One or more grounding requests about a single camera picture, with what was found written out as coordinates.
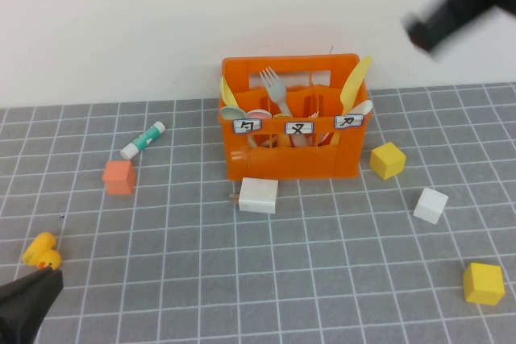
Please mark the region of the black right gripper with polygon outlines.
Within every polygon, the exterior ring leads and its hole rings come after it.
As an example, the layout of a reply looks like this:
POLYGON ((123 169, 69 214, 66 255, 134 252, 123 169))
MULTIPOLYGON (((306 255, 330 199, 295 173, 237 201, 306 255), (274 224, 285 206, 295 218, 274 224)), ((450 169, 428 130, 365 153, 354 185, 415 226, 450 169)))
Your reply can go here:
POLYGON ((500 0, 441 0, 426 18, 411 15, 404 29, 416 48, 433 56, 447 39, 499 3, 500 0))

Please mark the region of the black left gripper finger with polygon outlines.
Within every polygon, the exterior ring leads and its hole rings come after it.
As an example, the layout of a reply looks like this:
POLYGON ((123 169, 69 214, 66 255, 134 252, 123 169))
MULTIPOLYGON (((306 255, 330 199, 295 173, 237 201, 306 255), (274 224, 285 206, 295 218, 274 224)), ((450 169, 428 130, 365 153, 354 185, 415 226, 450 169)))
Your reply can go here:
POLYGON ((1 296, 1 343, 33 343, 41 323, 64 287, 45 280, 21 294, 1 296))
POLYGON ((51 283, 62 283, 62 270, 54 270, 50 267, 45 267, 34 271, 31 274, 2 285, 1 296, 14 296, 21 294, 32 286, 42 284, 45 280, 51 280, 51 283))

